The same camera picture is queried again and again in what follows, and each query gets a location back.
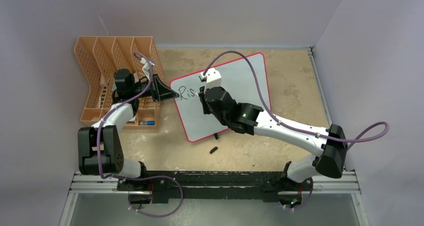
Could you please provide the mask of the pink-framed whiteboard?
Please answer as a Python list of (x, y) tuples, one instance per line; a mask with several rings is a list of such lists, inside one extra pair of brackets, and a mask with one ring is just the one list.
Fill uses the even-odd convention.
[[(247, 58), (253, 66), (261, 95), (266, 105), (271, 108), (265, 56), (257, 52)], [(236, 102), (263, 106), (253, 73), (242, 57), (219, 64), (215, 68), (222, 77), (221, 86)], [(200, 87), (205, 85), (199, 79), (202, 72), (201, 69), (174, 78), (169, 84), (170, 88), (179, 94), (179, 98), (174, 101), (186, 138), (191, 143), (228, 130), (228, 127), (221, 125), (213, 115), (203, 113), (200, 98), (196, 95), (200, 92)]]

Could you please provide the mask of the black marker cap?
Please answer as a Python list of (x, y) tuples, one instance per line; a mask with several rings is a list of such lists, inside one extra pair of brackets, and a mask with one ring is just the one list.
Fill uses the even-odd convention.
[(212, 148), (209, 153), (213, 154), (215, 151), (217, 151), (219, 148), (217, 146), (215, 146), (214, 148)]

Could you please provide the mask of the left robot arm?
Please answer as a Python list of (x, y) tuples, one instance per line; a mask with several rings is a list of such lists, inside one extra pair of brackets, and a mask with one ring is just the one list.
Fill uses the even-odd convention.
[(149, 185), (146, 166), (141, 161), (125, 158), (119, 133), (137, 115), (141, 98), (163, 102), (180, 95), (157, 74), (136, 81), (128, 69), (119, 69), (113, 77), (116, 88), (110, 110), (98, 122), (80, 128), (77, 133), (79, 170), (82, 175), (130, 178), (130, 185), (142, 191)]

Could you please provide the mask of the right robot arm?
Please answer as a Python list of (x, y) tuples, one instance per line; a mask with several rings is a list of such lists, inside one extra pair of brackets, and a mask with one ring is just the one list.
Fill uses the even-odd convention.
[[(315, 127), (269, 114), (261, 106), (236, 102), (223, 87), (200, 87), (198, 96), (205, 115), (212, 114), (221, 125), (235, 133), (264, 136), (297, 146), (310, 154), (286, 163), (280, 182), (288, 190), (316, 175), (339, 179), (343, 175), (347, 145), (343, 129)], [(303, 130), (315, 130), (309, 135)]]

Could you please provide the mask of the blue small item in tray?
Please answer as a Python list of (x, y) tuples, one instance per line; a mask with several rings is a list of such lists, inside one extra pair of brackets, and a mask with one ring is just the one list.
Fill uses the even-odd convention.
[(139, 122), (140, 126), (154, 126), (156, 123), (154, 120), (141, 120)]

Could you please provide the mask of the orange plastic file organizer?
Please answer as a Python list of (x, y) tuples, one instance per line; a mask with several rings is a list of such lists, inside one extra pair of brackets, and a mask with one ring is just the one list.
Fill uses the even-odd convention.
[(74, 53), (89, 84), (89, 94), (80, 117), (87, 127), (98, 122), (111, 108), (114, 73), (128, 69), (136, 80), (144, 77), (143, 64), (134, 52), (144, 54), (153, 72), (164, 80), (159, 54), (151, 36), (80, 36)]

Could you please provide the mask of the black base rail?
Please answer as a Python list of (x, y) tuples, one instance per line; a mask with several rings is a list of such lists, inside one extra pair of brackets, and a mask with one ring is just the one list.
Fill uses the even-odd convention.
[(120, 180), (119, 192), (152, 193), (154, 204), (170, 199), (261, 200), (265, 203), (290, 204), (301, 201), (313, 179), (291, 181), (282, 171), (169, 171), (149, 170), (146, 181)]

